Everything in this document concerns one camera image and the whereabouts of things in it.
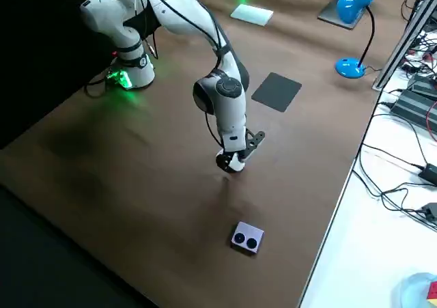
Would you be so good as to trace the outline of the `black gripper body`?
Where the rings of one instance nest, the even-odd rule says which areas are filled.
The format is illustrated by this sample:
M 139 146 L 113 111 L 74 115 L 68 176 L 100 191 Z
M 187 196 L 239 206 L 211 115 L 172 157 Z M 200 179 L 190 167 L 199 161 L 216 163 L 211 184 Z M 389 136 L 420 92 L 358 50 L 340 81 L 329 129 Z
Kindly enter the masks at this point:
M 219 151 L 216 155 L 216 164 L 223 171 L 236 171 L 232 166 L 231 162 L 234 157 L 233 152 Z

